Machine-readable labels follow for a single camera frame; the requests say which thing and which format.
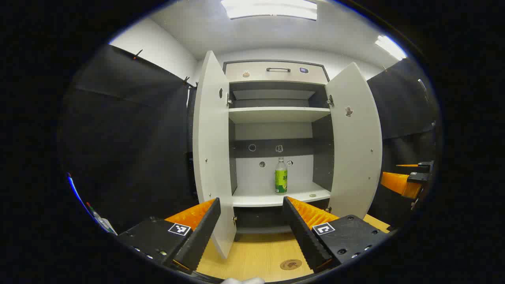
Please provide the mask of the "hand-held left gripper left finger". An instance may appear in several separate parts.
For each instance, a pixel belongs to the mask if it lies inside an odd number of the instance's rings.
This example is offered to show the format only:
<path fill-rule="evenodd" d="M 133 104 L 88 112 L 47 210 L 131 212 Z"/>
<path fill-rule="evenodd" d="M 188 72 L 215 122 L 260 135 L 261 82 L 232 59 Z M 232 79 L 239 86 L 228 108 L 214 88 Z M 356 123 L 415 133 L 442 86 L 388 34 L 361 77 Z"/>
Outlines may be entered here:
<path fill-rule="evenodd" d="M 150 217 L 118 235 L 118 241 L 149 262 L 193 273 L 221 215 L 213 198 L 171 217 Z"/>

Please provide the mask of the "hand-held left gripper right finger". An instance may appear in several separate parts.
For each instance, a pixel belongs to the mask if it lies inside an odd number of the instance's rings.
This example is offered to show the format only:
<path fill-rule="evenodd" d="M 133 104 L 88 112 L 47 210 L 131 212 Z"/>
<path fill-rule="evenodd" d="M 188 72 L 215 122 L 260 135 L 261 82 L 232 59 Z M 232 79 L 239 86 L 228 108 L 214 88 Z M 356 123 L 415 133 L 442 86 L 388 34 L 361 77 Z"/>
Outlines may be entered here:
<path fill-rule="evenodd" d="M 282 210 L 314 273 L 366 256 L 391 236 L 356 215 L 337 217 L 290 196 Z"/>

